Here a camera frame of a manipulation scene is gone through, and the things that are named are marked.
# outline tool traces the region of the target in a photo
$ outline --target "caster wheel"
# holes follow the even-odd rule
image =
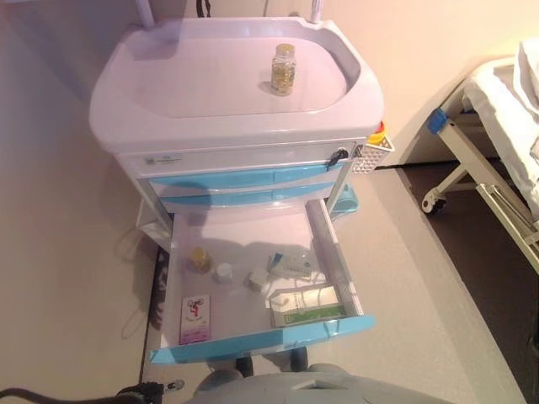
[[[292,372],[305,372],[309,367],[307,348],[294,348],[290,351],[290,369]]]
[[[446,198],[435,189],[431,189],[427,195],[424,196],[423,202],[421,202],[421,209],[427,215],[433,215],[438,210],[444,207],[446,204]]]
[[[236,370],[242,374],[243,377],[251,377],[254,375],[253,360],[251,357],[236,359]]]

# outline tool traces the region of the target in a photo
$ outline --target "wall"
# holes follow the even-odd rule
[[[195,14],[194,2],[188,15]],[[214,16],[309,17],[310,0],[213,0]],[[332,19],[376,72],[397,152],[385,163],[450,159],[418,129],[433,108],[481,61],[513,53],[539,35],[537,0],[326,0]]]
[[[131,0],[0,5],[0,390],[84,398],[138,381],[155,248],[88,127],[93,83],[137,18]]]

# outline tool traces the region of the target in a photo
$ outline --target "cable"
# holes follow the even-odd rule
[[[98,398],[94,400],[57,400],[42,396],[25,389],[6,389],[0,391],[0,400],[4,397],[18,397],[35,404],[143,404],[144,400],[137,394],[122,394],[119,396]]]
[[[210,0],[205,0],[205,11],[206,11],[207,18],[211,17],[210,10],[211,10]]]
[[[202,0],[196,0],[196,15],[199,19],[204,18],[204,10],[202,9]]]
[[[211,3],[210,0],[205,0],[206,17],[211,17]],[[196,0],[196,15],[199,19],[204,18],[204,9],[202,8],[202,0]]]

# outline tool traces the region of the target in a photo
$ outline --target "lock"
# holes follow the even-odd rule
[[[329,158],[329,162],[328,162],[328,165],[326,166],[328,171],[329,169],[334,166],[335,164],[337,164],[339,162],[339,160],[343,160],[345,158],[348,158],[349,154],[348,154],[348,151],[346,149],[338,149],[334,154],[331,155],[331,157]]]

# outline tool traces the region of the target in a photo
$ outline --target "mattress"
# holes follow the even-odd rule
[[[494,61],[479,67],[464,87],[465,101],[479,114],[515,186],[539,220],[539,163],[530,149],[539,136],[539,124],[513,86],[513,63]]]

